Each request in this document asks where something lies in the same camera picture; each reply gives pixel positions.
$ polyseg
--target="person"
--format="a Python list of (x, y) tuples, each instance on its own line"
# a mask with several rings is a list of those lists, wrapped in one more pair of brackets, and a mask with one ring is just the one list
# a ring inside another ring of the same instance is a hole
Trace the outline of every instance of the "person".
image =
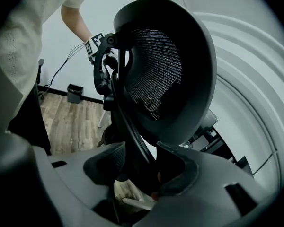
[(36, 77), (43, 23), (61, 7), (66, 26), (83, 42), (92, 36), (81, 14), (84, 0), (21, 0), (0, 30), (0, 67), (22, 94), (8, 130), (51, 154), (42, 119)]

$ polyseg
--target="black pants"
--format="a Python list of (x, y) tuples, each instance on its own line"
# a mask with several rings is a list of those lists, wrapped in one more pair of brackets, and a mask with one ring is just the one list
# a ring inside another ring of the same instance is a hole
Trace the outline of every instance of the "black pants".
[(37, 84), (27, 96), (17, 116), (9, 123), (9, 130), (27, 139), (32, 146), (42, 147), (48, 155), (51, 145), (44, 126)]

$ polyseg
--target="black baseboard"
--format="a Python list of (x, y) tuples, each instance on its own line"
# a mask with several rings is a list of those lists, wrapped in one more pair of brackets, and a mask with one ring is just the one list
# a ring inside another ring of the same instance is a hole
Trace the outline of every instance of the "black baseboard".
[[(61, 96), (67, 96), (67, 92), (60, 91), (60, 90), (57, 90), (57, 89), (52, 89), (52, 88), (48, 89), (47, 87), (40, 86), (40, 85), (38, 85), (38, 90), (42, 91), (42, 92), (45, 92), (47, 90), (48, 93), (53, 93), (53, 94), (57, 94), (57, 95), (61, 95)], [(102, 100), (95, 99), (95, 98), (92, 98), (92, 97), (87, 97), (87, 96), (81, 96), (81, 100), (89, 101), (89, 102), (93, 102), (93, 103), (97, 103), (97, 104), (103, 104)]]

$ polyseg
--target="wire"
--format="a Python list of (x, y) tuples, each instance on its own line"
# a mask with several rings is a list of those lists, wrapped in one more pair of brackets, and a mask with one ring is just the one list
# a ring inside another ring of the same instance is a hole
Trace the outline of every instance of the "wire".
[(47, 93), (48, 89), (51, 87), (52, 83), (53, 83), (53, 79), (55, 78), (55, 76), (59, 73), (59, 71), (62, 69), (62, 67), (71, 59), (71, 57), (73, 57), (75, 54), (77, 54), (80, 50), (82, 50), (85, 47), (84, 43), (81, 43), (79, 45), (77, 45), (75, 48), (73, 48), (71, 50), (71, 52), (68, 54), (65, 62), (62, 64), (62, 66), (56, 71), (56, 73), (54, 74), (51, 82), (49, 84), (46, 84), (44, 87), (48, 87), (47, 90), (45, 92), (43, 92), (41, 95), (44, 95), (45, 93)]

